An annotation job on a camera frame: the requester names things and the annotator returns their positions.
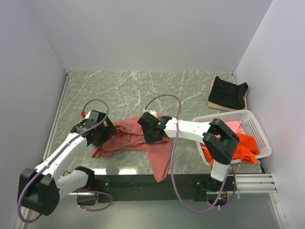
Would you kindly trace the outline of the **dusty red polo shirt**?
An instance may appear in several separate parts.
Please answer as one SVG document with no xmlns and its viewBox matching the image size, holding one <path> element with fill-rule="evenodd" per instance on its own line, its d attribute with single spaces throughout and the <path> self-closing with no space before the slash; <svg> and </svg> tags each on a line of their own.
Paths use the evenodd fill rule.
<svg viewBox="0 0 305 229">
<path fill-rule="evenodd" d="M 163 138 L 152 144 L 145 143 L 142 127 L 138 124 L 140 118 L 133 117 L 125 120 L 115 121 L 113 124 L 117 134 L 102 146 L 94 149 L 92 157 L 111 157 L 119 150 L 147 152 L 156 182 L 162 182 L 170 169 L 170 158 L 173 148 L 173 141 L 170 138 Z"/>
</svg>

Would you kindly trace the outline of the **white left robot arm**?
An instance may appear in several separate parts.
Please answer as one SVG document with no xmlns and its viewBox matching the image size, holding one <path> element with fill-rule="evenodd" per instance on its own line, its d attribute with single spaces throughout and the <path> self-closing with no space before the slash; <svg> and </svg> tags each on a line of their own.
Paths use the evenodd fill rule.
<svg viewBox="0 0 305 229">
<path fill-rule="evenodd" d="M 74 125 L 63 143 L 34 169 L 26 168 L 19 178 L 18 207 L 28 208 L 40 216 L 50 215 L 59 201 L 71 192 L 82 189 L 96 192 L 97 182 L 92 169 L 79 166 L 65 175 L 74 158 L 88 146 L 102 146 L 117 133 L 107 113 L 90 111 Z"/>
</svg>

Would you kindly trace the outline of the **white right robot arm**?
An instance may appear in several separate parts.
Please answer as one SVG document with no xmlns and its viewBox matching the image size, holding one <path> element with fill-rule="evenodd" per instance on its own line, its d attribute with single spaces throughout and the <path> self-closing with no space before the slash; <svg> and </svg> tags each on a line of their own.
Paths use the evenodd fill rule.
<svg viewBox="0 0 305 229">
<path fill-rule="evenodd" d="M 176 137 L 203 143 L 214 159 L 209 178 L 210 187 L 220 190 L 225 186 L 225 176 L 240 138 L 221 119 L 215 118 L 210 122 L 184 121 L 170 116 L 158 119 L 145 112 L 137 123 L 142 127 L 147 144 Z"/>
</svg>

